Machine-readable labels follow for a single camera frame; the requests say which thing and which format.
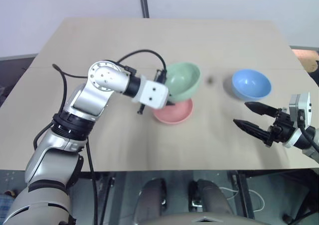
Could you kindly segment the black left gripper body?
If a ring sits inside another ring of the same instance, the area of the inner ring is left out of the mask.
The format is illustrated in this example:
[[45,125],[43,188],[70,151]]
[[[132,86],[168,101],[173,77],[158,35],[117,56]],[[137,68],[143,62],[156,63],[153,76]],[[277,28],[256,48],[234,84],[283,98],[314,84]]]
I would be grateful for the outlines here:
[[162,109],[167,102],[166,72],[157,70],[154,80],[141,75],[141,84],[137,93],[137,102],[141,104],[138,114],[143,114],[145,107]]

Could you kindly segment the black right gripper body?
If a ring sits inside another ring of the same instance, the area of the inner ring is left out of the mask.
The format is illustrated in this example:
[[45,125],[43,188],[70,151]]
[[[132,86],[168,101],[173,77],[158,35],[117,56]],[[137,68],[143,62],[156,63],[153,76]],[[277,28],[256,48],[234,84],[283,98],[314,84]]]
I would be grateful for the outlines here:
[[268,147],[271,147],[273,142],[286,143],[292,137],[295,130],[294,122],[291,121],[287,110],[285,108],[278,109],[273,125],[269,126],[267,130],[270,138],[266,139],[264,143]]

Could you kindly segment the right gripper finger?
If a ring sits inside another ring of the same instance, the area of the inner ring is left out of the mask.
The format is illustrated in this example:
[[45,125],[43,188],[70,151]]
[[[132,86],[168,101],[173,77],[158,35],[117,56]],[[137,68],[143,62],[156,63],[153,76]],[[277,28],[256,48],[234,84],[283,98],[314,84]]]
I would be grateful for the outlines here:
[[276,117],[278,113],[278,109],[260,102],[245,102],[244,105],[252,112],[257,113],[259,115],[268,115],[271,117]]
[[270,133],[260,129],[257,125],[240,119],[233,119],[233,122],[247,134],[259,139],[259,140],[268,140],[270,139]]

